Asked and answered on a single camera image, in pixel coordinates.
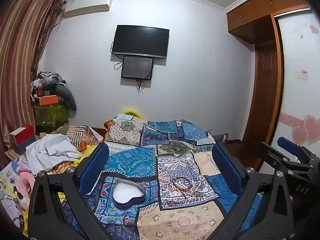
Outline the white sliding wardrobe door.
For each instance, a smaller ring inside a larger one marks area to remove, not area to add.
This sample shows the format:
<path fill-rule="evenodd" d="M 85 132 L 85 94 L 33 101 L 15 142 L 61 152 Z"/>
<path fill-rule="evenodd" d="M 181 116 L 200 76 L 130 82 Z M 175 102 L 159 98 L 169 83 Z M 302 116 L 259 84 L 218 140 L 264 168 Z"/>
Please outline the white sliding wardrobe door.
<path fill-rule="evenodd" d="M 319 21 L 310 9 L 276 16 L 283 49 L 284 85 L 279 137 L 319 155 Z"/>

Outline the heart-shaped blue tin box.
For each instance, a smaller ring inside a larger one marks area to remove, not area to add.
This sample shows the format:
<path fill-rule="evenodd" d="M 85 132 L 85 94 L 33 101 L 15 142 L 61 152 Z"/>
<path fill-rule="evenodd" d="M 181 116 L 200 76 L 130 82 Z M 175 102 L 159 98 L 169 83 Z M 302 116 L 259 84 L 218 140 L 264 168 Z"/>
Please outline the heart-shaped blue tin box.
<path fill-rule="evenodd" d="M 146 190 L 133 181 L 118 179 L 112 189 L 112 200 L 116 208 L 127 210 L 146 200 Z"/>

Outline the large wall television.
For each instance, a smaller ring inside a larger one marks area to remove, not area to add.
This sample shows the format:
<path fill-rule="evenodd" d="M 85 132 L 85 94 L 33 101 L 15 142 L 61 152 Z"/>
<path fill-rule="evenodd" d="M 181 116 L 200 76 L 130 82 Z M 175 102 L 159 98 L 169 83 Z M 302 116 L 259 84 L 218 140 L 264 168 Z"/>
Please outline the large wall television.
<path fill-rule="evenodd" d="M 112 54 L 166 59 L 169 29 L 138 25 L 117 25 Z"/>

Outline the yellow printed garment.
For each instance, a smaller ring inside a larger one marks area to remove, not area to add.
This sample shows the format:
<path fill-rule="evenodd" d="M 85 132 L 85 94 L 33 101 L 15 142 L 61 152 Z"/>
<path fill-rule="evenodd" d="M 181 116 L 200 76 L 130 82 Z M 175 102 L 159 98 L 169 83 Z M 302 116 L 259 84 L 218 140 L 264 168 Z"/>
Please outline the yellow printed garment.
<path fill-rule="evenodd" d="M 78 159 L 76 159 L 74 162 L 72 162 L 71 164 L 68 164 L 62 170 L 61 173 L 65 172 L 67 170 L 67 168 L 69 168 L 69 167 L 77 167 L 83 161 L 83 159 L 89 157 L 92 154 L 92 152 L 95 150 L 96 147 L 97 147 L 97 145 L 87 145 L 86 150 L 84 152 L 82 152 L 80 157 Z M 65 194 L 62 192 L 58 192 L 58 195 L 59 195 L 60 202 L 62 203 L 66 198 Z"/>

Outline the striped brown curtain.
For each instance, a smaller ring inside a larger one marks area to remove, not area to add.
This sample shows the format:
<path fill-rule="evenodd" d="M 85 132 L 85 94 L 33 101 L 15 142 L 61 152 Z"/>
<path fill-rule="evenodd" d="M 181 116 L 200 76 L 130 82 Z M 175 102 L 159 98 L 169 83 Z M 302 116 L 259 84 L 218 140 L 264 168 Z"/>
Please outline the striped brown curtain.
<path fill-rule="evenodd" d="M 64 2 L 1 2 L 1 168 L 9 162 L 5 152 L 11 148 L 10 132 L 35 124 L 30 84 Z"/>

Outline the white crumpled garment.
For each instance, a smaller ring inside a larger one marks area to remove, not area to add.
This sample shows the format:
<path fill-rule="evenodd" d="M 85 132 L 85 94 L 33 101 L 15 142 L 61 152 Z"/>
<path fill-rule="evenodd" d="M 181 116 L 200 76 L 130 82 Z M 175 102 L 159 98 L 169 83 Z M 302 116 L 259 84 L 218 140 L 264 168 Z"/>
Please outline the white crumpled garment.
<path fill-rule="evenodd" d="M 26 157 L 31 172 L 50 171 L 64 161 L 75 161 L 81 153 L 63 134 L 47 134 L 26 147 Z"/>

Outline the red white box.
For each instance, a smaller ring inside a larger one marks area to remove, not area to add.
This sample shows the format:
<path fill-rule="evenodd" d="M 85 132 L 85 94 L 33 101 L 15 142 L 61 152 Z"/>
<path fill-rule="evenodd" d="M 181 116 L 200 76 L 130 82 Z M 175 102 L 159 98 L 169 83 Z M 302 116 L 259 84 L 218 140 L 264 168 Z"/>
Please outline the red white box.
<path fill-rule="evenodd" d="M 24 154 L 26 147 L 36 141 L 33 126 L 23 125 L 10 133 L 10 142 L 17 154 Z"/>

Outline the green patterned covered stand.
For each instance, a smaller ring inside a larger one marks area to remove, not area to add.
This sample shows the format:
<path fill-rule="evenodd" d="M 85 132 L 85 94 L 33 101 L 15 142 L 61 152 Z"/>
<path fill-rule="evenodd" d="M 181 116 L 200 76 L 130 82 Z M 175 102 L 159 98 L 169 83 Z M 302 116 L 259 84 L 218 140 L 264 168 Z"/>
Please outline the green patterned covered stand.
<path fill-rule="evenodd" d="M 60 103 L 46 106 L 34 106 L 35 125 L 57 129 L 68 123 L 68 109 Z"/>

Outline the yellow plush toy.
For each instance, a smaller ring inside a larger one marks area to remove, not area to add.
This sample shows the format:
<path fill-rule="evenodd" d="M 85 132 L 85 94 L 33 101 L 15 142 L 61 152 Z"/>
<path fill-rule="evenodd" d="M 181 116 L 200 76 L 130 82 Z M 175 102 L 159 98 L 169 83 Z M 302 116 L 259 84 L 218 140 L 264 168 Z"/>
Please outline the yellow plush toy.
<path fill-rule="evenodd" d="M 142 114 L 134 108 L 126 108 L 121 113 L 126 114 L 126 115 L 132 115 L 132 116 L 137 117 L 139 119 L 144 119 Z"/>

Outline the wooden wardrobe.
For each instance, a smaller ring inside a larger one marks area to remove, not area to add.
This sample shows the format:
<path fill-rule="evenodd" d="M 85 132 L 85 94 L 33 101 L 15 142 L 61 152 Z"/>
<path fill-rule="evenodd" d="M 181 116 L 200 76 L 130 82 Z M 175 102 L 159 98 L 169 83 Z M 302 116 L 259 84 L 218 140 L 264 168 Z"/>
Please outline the wooden wardrobe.
<path fill-rule="evenodd" d="M 306 9 L 305 0 L 238 0 L 227 9 L 228 31 L 254 45 L 252 102 L 242 139 L 245 153 L 271 143 L 281 107 L 284 67 L 276 14 Z"/>

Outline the orange box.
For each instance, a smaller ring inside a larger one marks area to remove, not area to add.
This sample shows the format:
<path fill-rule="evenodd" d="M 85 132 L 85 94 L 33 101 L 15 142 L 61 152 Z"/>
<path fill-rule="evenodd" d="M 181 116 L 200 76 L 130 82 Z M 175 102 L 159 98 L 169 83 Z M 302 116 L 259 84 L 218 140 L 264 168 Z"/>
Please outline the orange box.
<path fill-rule="evenodd" d="M 49 96 L 42 96 L 42 97 L 35 97 L 35 105 L 37 106 L 46 106 L 46 105 L 53 105 L 59 103 L 59 97 L 57 95 L 49 95 Z"/>

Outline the striped orange pillow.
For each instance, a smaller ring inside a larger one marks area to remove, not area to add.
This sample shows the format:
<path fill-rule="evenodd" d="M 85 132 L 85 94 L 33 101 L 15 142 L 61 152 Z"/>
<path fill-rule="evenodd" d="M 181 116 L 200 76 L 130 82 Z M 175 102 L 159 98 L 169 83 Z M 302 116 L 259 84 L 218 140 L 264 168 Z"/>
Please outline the striped orange pillow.
<path fill-rule="evenodd" d="M 89 126 L 64 124 L 50 134 L 63 134 L 67 136 L 79 152 L 87 150 L 103 141 L 103 137 Z"/>

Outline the white air conditioner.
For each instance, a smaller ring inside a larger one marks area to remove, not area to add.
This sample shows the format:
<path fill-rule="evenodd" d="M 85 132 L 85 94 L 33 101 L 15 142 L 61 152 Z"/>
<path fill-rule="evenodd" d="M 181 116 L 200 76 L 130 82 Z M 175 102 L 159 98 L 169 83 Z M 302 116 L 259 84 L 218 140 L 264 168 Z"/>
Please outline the white air conditioner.
<path fill-rule="evenodd" d="M 66 3 L 64 12 L 65 18 L 93 14 L 99 12 L 108 12 L 112 0 L 69 0 Z"/>

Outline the blue patchwork bed quilt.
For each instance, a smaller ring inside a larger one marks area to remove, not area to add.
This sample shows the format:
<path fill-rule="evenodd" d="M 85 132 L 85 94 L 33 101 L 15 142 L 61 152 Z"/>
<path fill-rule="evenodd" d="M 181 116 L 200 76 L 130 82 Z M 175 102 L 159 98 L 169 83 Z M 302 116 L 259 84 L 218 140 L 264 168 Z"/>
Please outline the blue patchwork bed quilt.
<path fill-rule="evenodd" d="M 186 120 L 147 121 L 120 114 L 104 124 L 108 160 L 84 201 L 112 239 L 207 239 L 237 200 L 213 160 L 210 135 Z M 146 200 L 115 207 L 118 179 L 146 190 Z"/>

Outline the small wall monitor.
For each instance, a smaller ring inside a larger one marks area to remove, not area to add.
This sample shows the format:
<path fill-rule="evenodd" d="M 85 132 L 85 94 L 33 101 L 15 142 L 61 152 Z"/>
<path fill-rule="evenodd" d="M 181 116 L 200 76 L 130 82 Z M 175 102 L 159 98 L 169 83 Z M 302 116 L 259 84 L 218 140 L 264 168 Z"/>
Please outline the small wall monitor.
<path fill-rule="evenodd" d="M 121 70 L 121 77 L 125 79 L 151 80 L 153 59 L 125 56 Z"/>

